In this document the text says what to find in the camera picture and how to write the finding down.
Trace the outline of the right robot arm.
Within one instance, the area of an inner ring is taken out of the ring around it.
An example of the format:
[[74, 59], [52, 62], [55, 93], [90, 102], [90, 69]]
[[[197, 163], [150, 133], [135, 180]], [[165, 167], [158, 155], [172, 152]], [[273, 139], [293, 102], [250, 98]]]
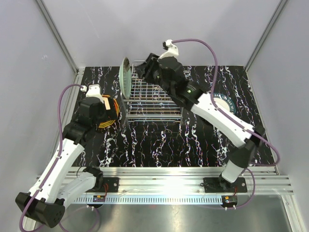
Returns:
[[185, 78], [183, 65], [175, 57], [159, 58], [151, 53], [135, 71], [139, 79], [160, 86], [179, 107], [204, 119], [232, 142], [236, 149], [214, 184], [224, 192], [235, 188], [260, 147], [265, 128], [248, 124], [218, 105], [211, 93]]

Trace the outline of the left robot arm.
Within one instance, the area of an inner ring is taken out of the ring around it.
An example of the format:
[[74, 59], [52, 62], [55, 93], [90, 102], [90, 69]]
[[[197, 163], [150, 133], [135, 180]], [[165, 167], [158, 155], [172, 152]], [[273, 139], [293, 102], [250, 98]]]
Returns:
[[64, 127], [59, 146], [43, 174], [28, 192], [18, 193], [15, 199], [22, 217], [53, 228], [60, 223], [66, 208], [84, 192], [98, 192], [106, 187], [103, 172], [98, 167], [86, 167], [70, 184], [61, 185], [76, 158], [94, 138], [99, 125], [112, 122], [118, 114], [112, 98], [101, 101], [97, 97], [86, 97], [79, 102], [79, 108]]

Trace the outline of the light green flower plate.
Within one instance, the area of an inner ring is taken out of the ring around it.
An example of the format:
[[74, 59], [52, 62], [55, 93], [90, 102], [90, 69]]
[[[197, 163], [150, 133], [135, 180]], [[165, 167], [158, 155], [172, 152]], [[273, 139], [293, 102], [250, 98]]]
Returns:
[[119, 83], [121, 93], [126, 100], [129, 100], [132, 85], [132, 73], [129, 59], [124, 57], [119, 69]]

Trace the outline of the cream plate with dark patch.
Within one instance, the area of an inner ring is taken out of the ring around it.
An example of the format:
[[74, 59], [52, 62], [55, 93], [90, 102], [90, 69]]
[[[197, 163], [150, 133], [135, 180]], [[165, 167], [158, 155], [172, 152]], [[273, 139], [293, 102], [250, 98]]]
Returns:
[[114, 107], [114, 103], [113, 103], [113, 98], [111, 98], [109, 95], [103, 95], [104, 99], [109, 99], [109, 104], [111, 109], [110, 110], [106, 110], [106, 116], [105, 116], [105, 120], [109, 121], [112, 119], [115, 119], [116, 117], [116, 111], [115, 111], [115, 107]]

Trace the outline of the white plate teal rim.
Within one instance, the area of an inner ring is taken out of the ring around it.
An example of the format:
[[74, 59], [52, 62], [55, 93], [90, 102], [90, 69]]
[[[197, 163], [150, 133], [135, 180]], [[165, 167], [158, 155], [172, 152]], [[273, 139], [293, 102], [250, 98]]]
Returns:
[[232, 114], [236, 113], [235, 104], [229, 96], [222, 93], [214, 93], [213, 98], [217, 105], [220, 105]]

